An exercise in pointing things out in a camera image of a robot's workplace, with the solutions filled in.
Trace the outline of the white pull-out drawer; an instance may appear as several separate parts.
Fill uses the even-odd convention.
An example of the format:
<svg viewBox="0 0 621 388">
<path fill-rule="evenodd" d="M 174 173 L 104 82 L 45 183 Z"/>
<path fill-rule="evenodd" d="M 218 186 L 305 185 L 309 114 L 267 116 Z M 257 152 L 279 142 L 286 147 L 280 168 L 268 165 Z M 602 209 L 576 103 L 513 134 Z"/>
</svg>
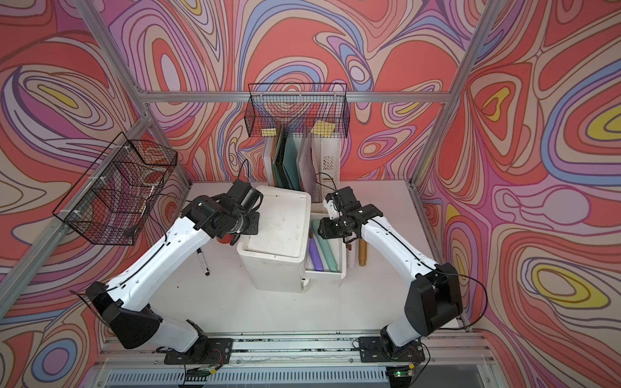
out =
<svg viewBox="0 0 621 388">
<path fill-rule="evenodd" d="M 324 214 L 311 213 L 307 233 L 307 253 L 304 270 L 305 279 L 341 283 L 347 272 L 347 252 L 340 239 L 324 239 L 317 233 Z"/>
</svg>

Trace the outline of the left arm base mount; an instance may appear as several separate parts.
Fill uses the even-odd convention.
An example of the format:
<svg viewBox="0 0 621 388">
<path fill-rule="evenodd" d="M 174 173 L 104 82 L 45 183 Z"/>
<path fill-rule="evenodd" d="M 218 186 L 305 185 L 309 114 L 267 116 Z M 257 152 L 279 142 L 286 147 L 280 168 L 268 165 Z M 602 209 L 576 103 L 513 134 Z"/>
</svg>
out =
<svg viewBox="0 0 621 388">
<path fill-rule="evenodd" d="M 187 352 L 168 350 L 165 352 L 165 365 L 208 365 L 220 367 L 231 359 L 234 340 L 231 338 L 210 338 L 192 320 L 187 322 L 197 331 L 198 339 Z"/>
</svg>

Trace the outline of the mint green microphone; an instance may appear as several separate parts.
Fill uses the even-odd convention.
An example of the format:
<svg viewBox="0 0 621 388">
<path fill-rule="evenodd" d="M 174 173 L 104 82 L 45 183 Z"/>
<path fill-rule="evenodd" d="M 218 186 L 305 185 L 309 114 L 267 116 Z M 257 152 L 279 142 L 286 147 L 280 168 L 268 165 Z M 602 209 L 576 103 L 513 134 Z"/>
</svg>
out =
<svg viewBox="0 0 621 388">
<path fill-rule="evenodd" d="M 332 273 L 338 273 L 338 271 L 339 271 L 338 264 L 336 262 L 334 254 L 332 253 L 332 249 L 330 247 L 330 244 L 329 244 L 329 242 L 326 239 L 321 237 L 320 234 L 319 234 L 320 220 L 319 219 L 314 219 L 310 223 L 310 225 L 311 225 L 311 229 L 313 231 L 313 235 L 315 237 L 315 240 L 316 240 L 317 244 L 319 244 L 319 249 L 320 249 L 321 255 L 325 259 L 325 262 L 326 262 L 326 264 L 328 266 L 328 270 L 330 272 L 332 272 Z"/>
</svg>

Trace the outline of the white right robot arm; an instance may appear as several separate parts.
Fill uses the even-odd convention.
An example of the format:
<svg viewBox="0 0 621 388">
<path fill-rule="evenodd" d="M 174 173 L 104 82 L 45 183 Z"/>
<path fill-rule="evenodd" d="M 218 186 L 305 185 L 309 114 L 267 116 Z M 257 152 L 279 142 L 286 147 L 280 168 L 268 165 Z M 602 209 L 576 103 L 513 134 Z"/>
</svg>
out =
<svg viewBox="0 0 621 388">
<path fill-rule="evenodd" d="M 381 253 L 409 286 L 404 313 L 380 331 L 386 357 L 401 352 L 463 313 L 459 274 L 451 264 L 438 264 L 408 242 L 374 205 L 357 201 L 344 207 L 325 200 L 328 216 L 318 235 L 350 243 L 362 239 Z"/>
</svg>

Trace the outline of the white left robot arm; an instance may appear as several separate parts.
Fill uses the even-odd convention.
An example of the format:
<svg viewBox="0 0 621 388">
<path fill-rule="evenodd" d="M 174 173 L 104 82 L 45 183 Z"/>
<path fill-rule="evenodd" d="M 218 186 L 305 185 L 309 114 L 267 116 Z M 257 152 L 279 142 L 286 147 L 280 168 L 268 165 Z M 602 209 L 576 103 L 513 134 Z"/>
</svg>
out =
<svg viewBox="0 0 621 388">
<path fill-rule="evenodd" d="M 262 202 L 257 190 L 243 199 L 227 194 L 196 197 L 134 264 L 107 283 L 97 281 L 87 288 L 97 315 L 125 349 L 155 344 L 184 353 L 202 344 L 205 333 L 199 326 L 161 315 L 150 300 L 184 261 L 210 241 L 256 235 Z"/>
</svg>

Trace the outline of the gold microphone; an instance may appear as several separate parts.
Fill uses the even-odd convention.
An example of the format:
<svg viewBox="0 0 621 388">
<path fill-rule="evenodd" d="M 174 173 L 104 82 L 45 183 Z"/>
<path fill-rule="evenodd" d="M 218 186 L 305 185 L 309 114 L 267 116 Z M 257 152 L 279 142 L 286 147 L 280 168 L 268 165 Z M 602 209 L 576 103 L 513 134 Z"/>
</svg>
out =
<svg viewBox="0 0 621 388">
<path fill-rule="evenodd" d="M 358 265 L 360 267 L 365 267 L 367 264 L 367 255 L 368 255 L 368 245 L 365 239 L 360 238 L 358 240 Z"/>
</svg>

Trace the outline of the white drawer cabinet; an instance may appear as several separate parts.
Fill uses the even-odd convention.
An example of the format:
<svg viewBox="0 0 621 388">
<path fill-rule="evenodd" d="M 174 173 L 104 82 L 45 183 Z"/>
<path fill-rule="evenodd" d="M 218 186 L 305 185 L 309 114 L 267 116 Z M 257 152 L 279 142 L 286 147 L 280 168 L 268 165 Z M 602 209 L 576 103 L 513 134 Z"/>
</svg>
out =
<svg viewBox="0 0 621 388">
<path fill-rule="evenodd" d="M 301 294 L 311 195 L 264 185 L 257 190 L 263 194 L 258 234 L 240 238 L 239 257 L 258 290 Z"/>
</svg>

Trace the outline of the purple microphone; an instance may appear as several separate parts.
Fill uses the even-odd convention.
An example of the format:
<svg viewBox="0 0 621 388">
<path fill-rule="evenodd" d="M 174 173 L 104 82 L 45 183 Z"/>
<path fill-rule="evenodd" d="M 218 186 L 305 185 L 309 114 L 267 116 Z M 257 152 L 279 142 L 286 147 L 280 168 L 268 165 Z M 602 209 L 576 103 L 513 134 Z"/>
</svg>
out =
<svg viewBox="0 0 621 388">
<path fill-rule="evenodd" d="M 315 239 L 313 238 L 310 238 L 308 242 L 308 254 L 310 256 L 310 262 L 312 265 L 312 269 L 316 272 L 323 272 L 324 271 L 323 261 L 321 260 L 318 247 L 315 243 Z"/>
</svg>

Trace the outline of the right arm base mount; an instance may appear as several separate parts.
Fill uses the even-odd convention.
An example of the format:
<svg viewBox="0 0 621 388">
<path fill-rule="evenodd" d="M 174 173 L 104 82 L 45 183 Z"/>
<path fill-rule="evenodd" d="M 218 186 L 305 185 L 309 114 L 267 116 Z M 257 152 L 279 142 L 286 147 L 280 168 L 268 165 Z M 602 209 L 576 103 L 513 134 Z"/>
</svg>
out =
<svg viewBox="0 0 621 388">
<path fill-rule="evenodd" d="M 393 345 L 381 336 L 361 336 L 354 341 L 363 363 L 400 363 L 418 365 L 426 360 L 422 343 L 416 339 L 404 346 Z"/>
</svg>

